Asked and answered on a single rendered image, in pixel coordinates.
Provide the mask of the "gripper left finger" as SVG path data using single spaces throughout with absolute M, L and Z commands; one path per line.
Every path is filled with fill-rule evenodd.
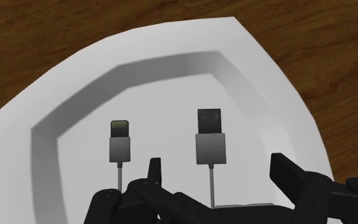
M 163 189 L 162 163 L 156 157 L 149 161 L 147 177 L 131 181 L 125 192 L 95 193 L 83 224 L 211 224 L 211 209 Z

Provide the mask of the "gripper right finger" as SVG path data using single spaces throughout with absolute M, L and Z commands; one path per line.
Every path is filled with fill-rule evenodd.
M 303 170 L 282 153 L 272 153 L 270 179 L 294 204 L 290 224 L 327 224 L 329 218 L 358 224 L 358 178 L 339 184 Z

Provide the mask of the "white octagonal plate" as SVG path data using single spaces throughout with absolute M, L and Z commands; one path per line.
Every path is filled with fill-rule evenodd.
M 93 194 L 117 184 L 112 120 L 130 124 L 124 184 L 160 157 L 164 188 L 209 204 L 208 168 L 195 159 L 200 108 L 222 112 L 217 204 L 290 206 L 269 178 L 273 152 L 332 174 L 299 93 L 237 19 L 167 22 L 78 51 L 0 109 L 0 224 L 83 224 Z

